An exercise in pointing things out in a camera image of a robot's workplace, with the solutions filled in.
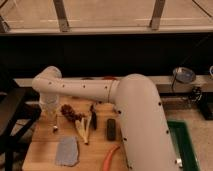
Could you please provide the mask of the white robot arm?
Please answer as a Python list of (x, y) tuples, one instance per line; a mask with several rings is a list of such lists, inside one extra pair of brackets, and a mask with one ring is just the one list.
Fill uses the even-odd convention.
[(114, 104), (129, 171), (180, 171), (157, 87), (148, 77), (72, 80), (49, 66), (33, 79), (32, 87), (46, 109), (55, 107), (61, 94)]

